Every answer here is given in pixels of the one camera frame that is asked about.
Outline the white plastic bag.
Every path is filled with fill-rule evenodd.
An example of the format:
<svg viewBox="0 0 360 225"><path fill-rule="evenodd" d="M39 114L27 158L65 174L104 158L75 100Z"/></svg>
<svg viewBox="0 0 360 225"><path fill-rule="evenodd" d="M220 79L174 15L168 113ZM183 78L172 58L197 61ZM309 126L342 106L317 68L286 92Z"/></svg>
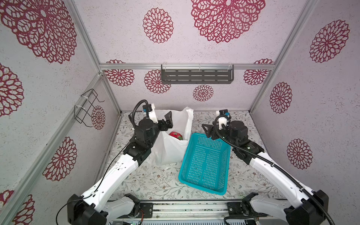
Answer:
<svg viewBox="0 0 360 225"><path fill-rule="evenodd" d="M181 111L172 110L173 128L159 133L145 161L156 167L182 162L192 133L193 119L194 110L189 107ZM170 136L172 131L179 132L183 140Z"/></svg>

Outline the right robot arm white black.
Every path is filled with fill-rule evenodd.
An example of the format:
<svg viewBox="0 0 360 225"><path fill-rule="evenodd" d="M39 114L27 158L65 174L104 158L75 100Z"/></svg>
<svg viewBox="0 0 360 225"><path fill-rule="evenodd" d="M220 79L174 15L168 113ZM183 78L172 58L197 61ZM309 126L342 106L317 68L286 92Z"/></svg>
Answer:
<svg viewBox="0 0 360 225"><path fill-rule="evenodd" d="M328 213L329 197L322 190L314 191L302 184L280 167L260 145L249 139L243 122L218 116L211 125L203 124L202 128L208 138L229 144L239 159L265 176L286 197L278 200L249 194L242 201L245 215L239 219L273 216L290 225L320 225L325 220L330 225L335 223Z"/></svg>

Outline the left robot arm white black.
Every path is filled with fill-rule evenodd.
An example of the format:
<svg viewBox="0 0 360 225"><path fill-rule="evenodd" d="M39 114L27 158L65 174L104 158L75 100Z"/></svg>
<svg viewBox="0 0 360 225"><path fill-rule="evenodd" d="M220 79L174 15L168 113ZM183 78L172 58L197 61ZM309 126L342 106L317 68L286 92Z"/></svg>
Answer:
<svg viewBox="0 0 360 225"><path fill-rule="evenodd" d="M109 199L121 183L147 159L159 133L172 127L172 112L168 112L158 122L148 116L135 125L133 137L113 167L81 196L73 194L68 199L67 221L72 225L106 225L121 216L136 216L140 201L133 195L126 194L112 202Z"/></svg>

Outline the red dragon fruit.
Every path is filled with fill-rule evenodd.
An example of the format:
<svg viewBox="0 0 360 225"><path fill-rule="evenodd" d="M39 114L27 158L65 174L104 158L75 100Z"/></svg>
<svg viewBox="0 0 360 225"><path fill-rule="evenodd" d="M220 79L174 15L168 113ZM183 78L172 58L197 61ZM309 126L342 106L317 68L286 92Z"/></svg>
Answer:
<svg viewBox="0 0 360 225"><path fill-rule="evenodd" d="M178 140L183 140L183 136L179 132L172 131L169 135Z"/></svg>

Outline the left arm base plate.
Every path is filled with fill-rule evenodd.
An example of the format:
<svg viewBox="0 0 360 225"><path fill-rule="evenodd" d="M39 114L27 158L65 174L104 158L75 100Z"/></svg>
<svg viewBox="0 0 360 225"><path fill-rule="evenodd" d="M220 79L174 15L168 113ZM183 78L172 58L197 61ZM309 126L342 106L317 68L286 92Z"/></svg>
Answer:
<svg viewBox="0 0 360 225"><path fill-rule="evenodd" d="M152 202L140 202L134 205L132 216L134 218L152 218L153 216Z"/></svg>

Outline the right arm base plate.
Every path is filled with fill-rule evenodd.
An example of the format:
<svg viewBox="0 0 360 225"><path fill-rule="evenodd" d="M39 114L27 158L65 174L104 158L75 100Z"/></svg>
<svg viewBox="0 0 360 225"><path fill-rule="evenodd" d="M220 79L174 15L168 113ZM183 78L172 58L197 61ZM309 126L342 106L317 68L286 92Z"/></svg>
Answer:
<svg viewBox="0 0 360 225"><path fill-rule="evenodd" d="M245 217L253 214L252 208L245 202L228 202L227 209L229 216Z"/></svg>

